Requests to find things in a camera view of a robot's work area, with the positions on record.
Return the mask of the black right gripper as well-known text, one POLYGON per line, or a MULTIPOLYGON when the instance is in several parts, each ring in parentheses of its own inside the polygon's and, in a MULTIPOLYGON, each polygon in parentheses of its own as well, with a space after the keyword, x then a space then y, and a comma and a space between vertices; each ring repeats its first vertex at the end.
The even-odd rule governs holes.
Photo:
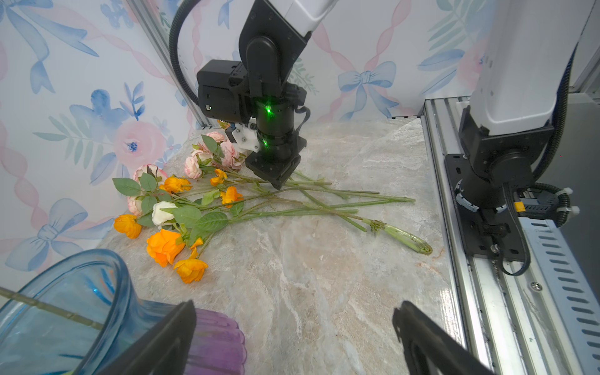
POLYGON ((301 150, 287 145, 282 147, 261 145, 259 151, 252 152, 246 158, 245 165, 258 178, 281 190, 300 164, 301 150))

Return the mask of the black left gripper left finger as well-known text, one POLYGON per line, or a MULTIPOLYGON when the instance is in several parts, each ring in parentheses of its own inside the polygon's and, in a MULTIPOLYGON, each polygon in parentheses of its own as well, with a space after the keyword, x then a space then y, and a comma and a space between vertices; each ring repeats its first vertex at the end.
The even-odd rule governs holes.
POLYGON ((195 306, 183 302, 99 373, 183 374, 195 328, 195 306))

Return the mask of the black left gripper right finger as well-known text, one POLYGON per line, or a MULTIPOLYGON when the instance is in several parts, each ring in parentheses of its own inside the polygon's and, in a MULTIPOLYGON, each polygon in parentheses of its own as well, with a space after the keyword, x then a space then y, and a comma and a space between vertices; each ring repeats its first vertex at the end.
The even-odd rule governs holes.
POLYGON ((394 310, 392 325, 411 374, 492 373, 410 301, 394 310))

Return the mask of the blue purple glass vase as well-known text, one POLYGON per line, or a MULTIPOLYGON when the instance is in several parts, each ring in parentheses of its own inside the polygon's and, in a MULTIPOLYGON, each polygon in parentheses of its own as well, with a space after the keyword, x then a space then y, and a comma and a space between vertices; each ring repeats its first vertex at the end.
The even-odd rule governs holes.
POLYGON ((242 374, 247 351, 225 314, 138 297, 115 252, 58 262, 3 290, 4 374, 242 374))

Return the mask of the orange ranunculus flower spray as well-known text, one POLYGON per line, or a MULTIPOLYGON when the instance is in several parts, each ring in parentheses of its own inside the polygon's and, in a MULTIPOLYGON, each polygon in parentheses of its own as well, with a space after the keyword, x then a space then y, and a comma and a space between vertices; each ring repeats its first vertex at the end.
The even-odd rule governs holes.
POLYGON ((203 279, 209 266, 201 256, 218 233, 262 218, 333 216, 362 232, 383 232, 415 253, 431 253, 428 243, 414 234, 359 215, 363 206, 410 203, 411 198, 336 189, 323 178, 303 173, 295 173, 281 189, 214 167, 202 168, 198 181, 148 170, 112 183, 131 205, 128 214, 115 219, 115 231, 136 239, 143 229, 156 229, 146 241, 148 255, 160 267, 174 269, 185 284, 203 279))

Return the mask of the white lisianthus flower stem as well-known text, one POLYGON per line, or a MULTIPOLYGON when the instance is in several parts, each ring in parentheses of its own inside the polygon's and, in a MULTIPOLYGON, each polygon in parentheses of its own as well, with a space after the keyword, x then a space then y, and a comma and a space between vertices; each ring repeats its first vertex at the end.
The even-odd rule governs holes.
POLYGON ((83 317, 79 314, 76 314, 75 312, 70 312, 68 310, 61 309, 58 306, 53 306, 51 304, 41 302, 35 298, 31 298, 26 295, 20 294, 19 292, 14 292, 5 287, 1 287, 1 296, 7 298, 8 300, 23 303, 25 305, 43 310, 47 313, 57 315, 75 323, 82 324, 86 327, 96 329, 97 331, 101 331, 101 329, 103 329, 103 325, 99 322, 90 320, 89 318, 83 317))

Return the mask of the white rose flower stem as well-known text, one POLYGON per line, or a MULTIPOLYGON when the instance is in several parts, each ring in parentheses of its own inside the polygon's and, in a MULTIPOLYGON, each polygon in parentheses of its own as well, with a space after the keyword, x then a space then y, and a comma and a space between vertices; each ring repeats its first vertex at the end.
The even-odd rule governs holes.
POLYGON ((169 202, 160 202, 154 205, 153 211, 143 215, 138 223, 157 228, 173 225, 187 234, 187 240, 194 241, 198 238, 204 238, 206 235, 217 233, 229 224, 259 218, 330 215, 351 221, 361 231, 383 232, 415 253, 423 255, 433 253, 433 247, 415 234, 380 220, 361 217, 358 214, 360 206, 375 206, 376 204, 378 204, 377 201, 336 206, 316 206, 304 203, 294 209, 263 211, 261 205, 246 208, 242 203, 236 203, 230 209, 222 206, 201 210, 196 206, 178 207, 169 202))

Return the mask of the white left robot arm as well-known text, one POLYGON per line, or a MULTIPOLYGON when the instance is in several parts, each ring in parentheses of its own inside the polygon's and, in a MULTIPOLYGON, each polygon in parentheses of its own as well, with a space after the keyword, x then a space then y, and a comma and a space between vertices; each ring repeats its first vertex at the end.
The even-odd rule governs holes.
POLYGON ((361 131, 332 125, 342 140, 344 176, 380 177, 385 187, 411 186, 420 198, 384 215, 421 228, 434 244, 425 256, 384 234, 353 234, 331 215, 268 214, 236 224, 212 240, 211 268, 198 285, 170 276, 138 240, 116 233, 102 242, 127 265, 139 295, 161 303, 192 300, 238 323, 248 374, 408 374, 416 351, 439 344, 447 359, 473 372, 592 374, 599 371, 599 304, 559 228, 520 219, 531 266, 503 272, 496 257, 471 256, 477 222, 494 194, 509 143, 546 125, 567 60, 592 11, 590 1, 501 1, 483 70, 467 102, 425 114, 384 139, 384 126, 361 131))

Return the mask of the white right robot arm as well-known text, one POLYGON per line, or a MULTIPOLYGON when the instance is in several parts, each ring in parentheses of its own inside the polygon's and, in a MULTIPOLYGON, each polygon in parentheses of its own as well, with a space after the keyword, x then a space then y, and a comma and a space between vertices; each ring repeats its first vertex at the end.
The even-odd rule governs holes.
POLYGON ((195 100, 209 118, 256 120, 258 148, 246 166, 281 189, 298 164, 306 140, 295 115, 310 115, 306 90, 288 81, 333 1, 255 1, 239 37, 240 62, 211 60, 197 73, 195 100))

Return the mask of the pink and cream rose spray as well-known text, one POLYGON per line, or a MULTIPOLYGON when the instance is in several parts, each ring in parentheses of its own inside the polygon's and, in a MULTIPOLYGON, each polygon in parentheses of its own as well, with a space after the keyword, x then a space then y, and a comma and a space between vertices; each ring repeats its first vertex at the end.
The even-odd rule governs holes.
POLYGON ((202 134, 192 145, 192 151, 184 161, 184 173, 194 180, 198 180, 209 169, 238 173, 246 158, 246 154, 239 152, 225 133, 211 131, 202 134))

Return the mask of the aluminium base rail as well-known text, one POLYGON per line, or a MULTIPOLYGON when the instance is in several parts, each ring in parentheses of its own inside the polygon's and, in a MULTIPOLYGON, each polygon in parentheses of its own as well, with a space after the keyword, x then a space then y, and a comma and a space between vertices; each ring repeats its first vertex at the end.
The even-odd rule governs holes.
POLYGON ((560 229, 524 217, 520 233, 501 237, 507 212, 481 217, 459 204, 470 170, 459 140, 468 102, 428 99, 421 113, 463 343, 496 374, 597 374, 599 304, 560 229))

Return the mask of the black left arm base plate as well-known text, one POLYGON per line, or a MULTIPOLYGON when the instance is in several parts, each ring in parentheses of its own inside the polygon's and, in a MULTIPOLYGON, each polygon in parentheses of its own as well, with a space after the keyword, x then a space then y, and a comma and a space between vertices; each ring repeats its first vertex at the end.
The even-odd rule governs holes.
POLYGON ((472 182, 474 174, 462 154, 445 156, 445 171, 467 256, 496 259, 503 255, 505 261, 524 262, 527 252, 517 231, 517 223, 507 209, 503 192, 487 196, 490 190, 485 187, 481 194, 468 199, 463 192, 463 184, 472 182))

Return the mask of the aluminium corner post right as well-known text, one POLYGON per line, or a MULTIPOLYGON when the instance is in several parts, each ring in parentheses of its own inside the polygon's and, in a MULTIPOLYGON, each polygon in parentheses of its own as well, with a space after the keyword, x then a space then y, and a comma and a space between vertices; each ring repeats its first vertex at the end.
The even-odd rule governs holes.
POLYGON ((188 121, 195 131, 212 128, 214 122, 208 120, 196 104, 184 93, 178 82, 170 61, 169 36, 173 17, 182 1, 127 1, 137 21, 145 31, 150 43, 158 53, 163 65, 167 69, 170 80, 175 84, 174 94, 179 104, 186 109, 188 121))

